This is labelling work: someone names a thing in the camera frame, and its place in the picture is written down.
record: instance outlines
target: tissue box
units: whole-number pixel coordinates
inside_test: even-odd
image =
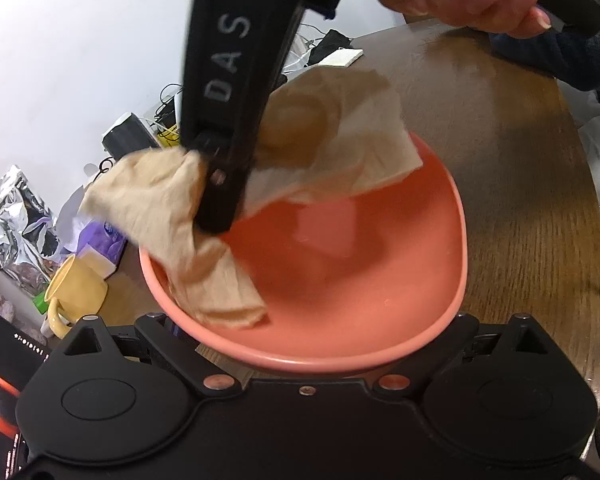
[[[75,255],[105,279],[116,272],[125,246],[125,235],[109,223],[94,220],[80,232]]]

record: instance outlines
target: human hand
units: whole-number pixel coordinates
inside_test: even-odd
[[[506,33],[520,40],[551,28],[538,0],[380,0],[391,10],[407,16],[431,16],[456,27]]]

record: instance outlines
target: beige cloth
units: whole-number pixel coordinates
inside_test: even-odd
[[[260,125],[244,216],[277,200],[310,203],[364,193],[422,164],[400,100],[376,72],[317,67],[273,92]],[[221,240],[192,228],[205,165],[181,148],[126,156],[87,190],[80,210],[116,225],[158,260],[191,317],[232,328],[266,313]]]

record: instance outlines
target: bowl rim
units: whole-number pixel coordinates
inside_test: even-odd
[[[212,332],[202,324],[189,317],[165,292],[160,285],[154,270],[154,262],[149,253],[139,248],[140,264],[144,279],[149,287],[152,295],[165,311],[165,313],[178,325],[181,329],[187,332],[197,341],[209,346],[211,349],[220,352],[230,358],[243,362],[244,364],[256,367],[265,368],[268,371],[284,372],[291,374],[338,374],[343,372],[355,372],[358,370],[370,370],[378,368],[382,365],[400,360],[401,358],[414,353],[423,348],[435,338],[437,338],[447,326],[453,321],[454,317],[460,309],[460,305],[464,298],[467,281],[467,238],[466,238],[466,221],[464,218],[464,209],[460,199],[460,193],[456,187],[453,177],[448,169],[442,163],[440,158],[433,152],[432,149],[416,135],[411,134],[418,150],[422,147],[433,155],[440,167],[445,171],[447,180],[451,185],[461,223],[462,237],[462,268],[461,276],[458,283],[458,288],[448,308],[440,315],[440,317],[430,325],[426,330],[418,335],[404,341],[398,345],[394,345],[382,350],[370,352],[366,354],[344,356],[344,357],[317,357],[317,358],[297,358],[272,352],[256,350],[239,343],[235,343],[221,335]]]

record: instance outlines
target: mug handle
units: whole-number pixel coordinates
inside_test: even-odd
[[[71,330],[67,325],[65,325],[58,314],[58,307],[60,306],[60,302],[58,298],[51,298],[51,302],[49,302],[49,309],[46,311],[46,318],[49,322],[49,327],[52,332],[56,334],[60,339],[64,338]]]

